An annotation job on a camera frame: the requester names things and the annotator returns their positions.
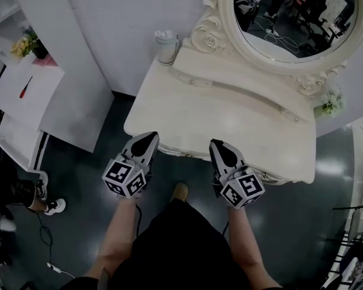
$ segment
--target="white sneaker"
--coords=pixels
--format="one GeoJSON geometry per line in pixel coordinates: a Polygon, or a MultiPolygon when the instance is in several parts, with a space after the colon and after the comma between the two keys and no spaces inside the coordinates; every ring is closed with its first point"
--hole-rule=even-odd
{"type": "Polygon", "coordinates": [[[66,208],[66,201],[64,199],[58,199],[53,202],[47,203],[47,211],[44,213],[51,216],[55,213],[61,213],[66,208]]]}
{"type": "Polygon", "coordinates": [[[39,190],[39,199],[46,201],[47,199],[47,184],[48,176],[46,172],[42,172],[39,176],[39,181],[36,183],[35,187],[39,190]]]}

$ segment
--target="plug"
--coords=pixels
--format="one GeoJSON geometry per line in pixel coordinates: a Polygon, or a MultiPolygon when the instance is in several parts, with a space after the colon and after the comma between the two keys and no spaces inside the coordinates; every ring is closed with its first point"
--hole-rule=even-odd
{"type": "Polygon", "coordinates": [[[55,265],[52,265],[50,262],[47,262],[47,266],[52,269],[53,271],[56,271],[57,273],[61,273],[62,270],[60,268],[57,268],[55,265]]]}

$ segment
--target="black cable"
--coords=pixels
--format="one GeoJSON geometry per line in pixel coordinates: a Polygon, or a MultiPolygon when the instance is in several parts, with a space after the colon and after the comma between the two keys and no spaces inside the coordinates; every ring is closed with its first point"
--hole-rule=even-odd
{"type": "Polygon", "coordinates": [[[224,234],[226,233],[227,227],[229,226],[229,222],[226,223],[225,228],[223,229],[222,235],[224,236],[224,234]]]}
{"type": "Polygon", "coordinates": [[[41,227],[39,228],[39,235],[41,237],[41,240],[42,240],[43,244],[48,247],[48,252],[50,254],[49,263],[52,265],[53,262],[51,261],[51,258],[53,256],[53,235],[51,234],[50,229],[43,224],[42,219],[39,216],[39,214],[37,212],[33,211],[33,210],[31,210],[31,211],[36,214],[36,216],[39,219],[39,222],[41,223],[41,227]],[[50,240],[50,241],[45,240],[43,238],[43,235],[42,235],[43,231],[47,235],[48,240],[50,240]]]}
{"type": "Polygon", "coordinates": [[[141,223],[141,217],[143,216],[140,207],[136,204],[136,209],[139,211],[139,221],[137,223],[137,229],[136,229],[136,238],[139,236],[140,232],[140,223],[141,223]]]}

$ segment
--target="cable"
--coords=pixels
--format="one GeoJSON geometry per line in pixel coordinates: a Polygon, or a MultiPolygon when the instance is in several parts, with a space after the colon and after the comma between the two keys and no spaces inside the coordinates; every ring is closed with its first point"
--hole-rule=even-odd
{"type": "MultiPolygon", "coordinates": [[[[12,204],[12,205],[21,205],[21,206],[26,207],[24,204],[12,204]]],[[[51,233],[51,230],[47,226],[45,226],[43,224],[42,219],[41,219],[39,213],[37,213],[34,210],[29,209],[28,207],[26,207],[26,208],[30,212],[34,213],[36,215],[36,217],[38,217],[39,223],[41,224],[41,227],[39,228],[39,236],[40,236],[41,241],[43,242],[43,244],[48,247],[48,262],[47,262],[47,266],[49,268],[51,268],[53,271],[55,271],[55,272],[65,273],[67,275],[72,276],[72,278],[75,279],[75,277],[73,275],[71,275],[69,272],[62,271],[61,269],[57,268],[56,266],[54,266],[52,264],[52,257],[53,257],[53,235],[51,233]],[[45,239],[43,237],[43,232],[45,233],[45,235],[47,235],[47,239],[45,239]]]]}
{"type": "Polygon", "coordinates": [[[73,276],[73,275],[71,275],[69,272],[66,272],[66,271],[60,271],[61,273],[65,273],[65,274],[67,274],[67,275],[70,275],[70,276],[72,276],[72,278],[74,278],[75,279],[75,277],[73,276]]]}
{"type": "Polygon", "coordinates": [[[259,18],[262,18],[262,19],[265,19],[267,20],[268,22],[270,22],[272,25],[273,25],[273,28],[276,26],[270,19],[266,18],[266,17],[262,17],[260,15],[257,15],[256,17],[259,17],[259,18]]]}
{"type": "Polygon", "coordinates": [[[36,216],[37,216],[37,217],[38,217],[38,219],[39,219],[39,222],[41,223],[41,227],[39,228],[39,235],[40,235],[40,237],[41,237],[41,240],[42,240],[43,244],[44,244],[44,245],[46,245],[46,246],[48,247],[48,252],[49,252],[49,254],[50,254],[49,262],[50,262],[50,263],[52,263],[51,258],[52,258],[52,256],[53,256],[53,235],[51,234],[50,229],[49,229],[48,227],[46,227],[46,226],[43,224],[42,219],[41,219],[41,217],[39,216],[39,214],[38,214],[37,212],[33,211],[33,210],[30,210],[30,211],[32,211],[33,213],[35,213],[35,214],[36,214],[36,216]],[[48,239],[50,240],[49,242],[47,242],[47,241],[43,238],[43,235],[42,235],[43,231],[46,233],[46,235],[47,235],[48,239]]]}
{"type": "Polygon", "coordinates": [[[229,226],[229,222],[226,223],[225,228],[223,229],[222,235],[224,236],[224,234],[226,233],[227,227],[229,226]]]}
{"type": "Polygon", "coordinates": [[[138,238],[139,236],[139,232],[140,232],[140,223],[141,223],[141,218],[142,218],[142,212],[140,207],[136,204],[136,209],[139,211],[139,221],[137,222],[137,229],[136,229],[136,238],[138,238]]]}
{"type": "MultiPolygon", "coordinates": [[[[256,16],[256,17],[259,17],[259,18],[262,18],[262,19],[265,19],[265,20],[267,20],[268,22],[270,22],[272,25],[273,25],[273,27],[272,27],[272,31],[274,31],[274,28],[275,28],[275,24],[272,22],[272,21],[270,21],[268,18],[265,18],[265,17],[262,17],[262,16],[256,16]]],[[[286,48],[286,50],[288,50],[288,51],[291,51],[293,54],[298,54],[299,52],[300,52],[300,49],[299,49],[299,45],[297,45],[297,43],[295,42],[295,41],[293,41],[291,38],[289,38],[289,37],[287,37],[287,36],[284,36],[284,37],[276,37],[274,34],[271,34],[271,33],[268,33],[268,31],[267,31],[267,29],[265,29],[265,28],[263,28],[262,26],[261,26],[261,24],[259,23],[259,22],[257,22],[257,21],[254,21],[258,26],[260,26],[267,34],[265,35],[265,37],[264,37],[264,39],[265,39],[265,41],[266,42],[270,42],[270,43],[273,43],[273,42],[271,42],[271,41],[269,41],[269,40],[267,40],[266,39],[266,37],[267,36],[270,36],[270,37],[272,37],[273,38],[273,40],[275,40],[276,42],[275,43],[273,43],[273,44],[277,44],[278,43],[278,41],[280,41],[281,43],[282,43],[282,45],[286,48]],[[285,39],[289,39],[291,42],[293,42],[293,44],[290,44],[288,41],[286,41],[285,39]],[[292,50],[291,48],[289,48],[288,46],[286,46],[285,45],[285,43],[286,44],[288,44],[289,46],[291,46],[291,47],[294,47],[294,48],[296,48],[296,51],[294,51],[294,50],[292,50]]]]}

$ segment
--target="dark floor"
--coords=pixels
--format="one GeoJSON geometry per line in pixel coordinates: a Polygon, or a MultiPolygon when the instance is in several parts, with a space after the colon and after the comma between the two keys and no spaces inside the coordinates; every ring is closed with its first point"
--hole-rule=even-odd
{"type": "MultiPolygon", "coordinates": [[[[42,169],[49,174],[49,199],[64,197],[68,205],[61,214],[41,218],[53,234],[53,263],[77,277],[96,258],[117,205],[101,175],[109,159],[130,139],[123,124],[131,105],[131,101],[115,100],[93,154],[53,137],[45,151],[42,169]]],[[[320,170],[313,184],[267,185],[265,195],[247,207],[266,268],[282,284],[319,282],[332,264],[322,258],[332,259],[338,246],[326,244],[324,239],[333,237],[346,219],[346,212],[332,208],[349,204],[352,195],[351,129],[318,138],[316,159],[320,170]],[[344,165],[343,175],[328,173],[327,165],[336,162],[344,165]]],[[[180,180],[190,187],[190,204],[217,230],[223,230],[226,207],[214,195],[211,163],[159,152],[152,171],[154,177],[140,203],[140,231],[164,209],[180,180]]],[[[30,177],[18,172],[21,178],[30,177]]],[[[39,238],[37,217],[21,206],[10,210],[18,229],[5,239],[14,261],[12,266],[0,268],[7,289],[18,290],[27,280],[33,280],[38,289],[59,289],[70,277],[47,268],[48,248],[39,238]]]]}
{"type": "MultiPolygon", "coordinates": [[[[265,39],[267,35],[265,30],[271,30],[272,28],[274,28],[274,30],[280,35],[280,37],[285,37],[285,41],[292,46],[290,46],[288,43],[274,40],[272,37],[269,36],[266,37],[266,41],[274,43],[276,46],[279,46],[281,48],[284,48],[285,50],[295,55],[297,58],[311,56],[311,54],[303,47],[296,47],[302,44],[309,44],[311,47],[315,46],[314,41],[309,39],[309,32],[306,30],[306,28],[304,26],[300,26],[299,21],[296,22],[293,18],[297,15],[297,9],[291,9],[291,2],[288,3],[289,0],[287,0],[285,3],[288,4],[282,4],[278,13],[277,21],[273,25],[271,19],[266,19],[263,17],[266,10],[269,8],[271,1],[272,0],[262,0],[260,2],[260,9],[258,11],[258,16],[260,17],[255,18],[255,22],[253,24],[250,24],[247,32],[253,34],[256,37],[259,37],[260,39],[265,39]]],[[[310,26],[315,33],[322,34],[322,30],[315,24],[311,23],[310,26]]]]}

